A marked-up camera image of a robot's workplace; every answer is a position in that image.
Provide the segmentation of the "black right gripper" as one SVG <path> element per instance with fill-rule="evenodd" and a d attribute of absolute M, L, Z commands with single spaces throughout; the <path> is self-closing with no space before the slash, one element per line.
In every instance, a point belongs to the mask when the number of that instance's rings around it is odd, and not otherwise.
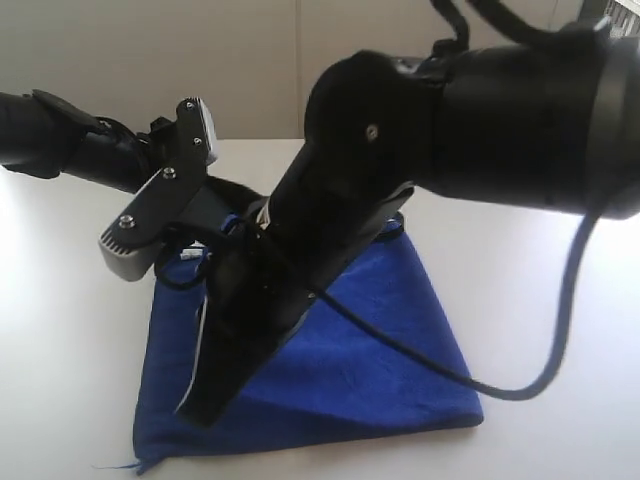
<path fill-rule="evenodd" d="M 231 249 L 212 253 L 200 347 L 276 350 L 325 289 L 381 232 L 415 184 L 404 147 L 305 144 L 266 199 L 207 187 L 240 218 Z"/>

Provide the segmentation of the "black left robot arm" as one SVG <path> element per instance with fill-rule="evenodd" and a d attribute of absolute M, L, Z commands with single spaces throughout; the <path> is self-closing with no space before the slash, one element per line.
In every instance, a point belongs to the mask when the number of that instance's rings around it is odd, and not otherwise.
<path fill-rule="evenodd" d="M 159 169 L 147 137 L 42 90 L 1 95 L 1 166 L 39 179 L 68 174 L 135 193 Z"/>

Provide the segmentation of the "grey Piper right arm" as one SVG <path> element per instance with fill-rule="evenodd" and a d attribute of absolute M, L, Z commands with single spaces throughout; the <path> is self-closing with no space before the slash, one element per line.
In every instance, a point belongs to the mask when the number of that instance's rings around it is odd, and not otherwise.
<path fill-rule="evenodd" d="M 414 65 L 362 51 L 328 68 L 307 103 L 301 150 L 267 198 L 226 222 L 230 252 L 211 254 L 179 413 L 214 423 L 416 188 L 582 216 L 551 352 L 529 385 L 489 386 L 407 351 L 487 396 L 539 395 L 564 357 L 577 273 L 596 222 L 639 212 L 638 40 L 612 38 L 606 25 L 574 24 L 539 42 Z"/>

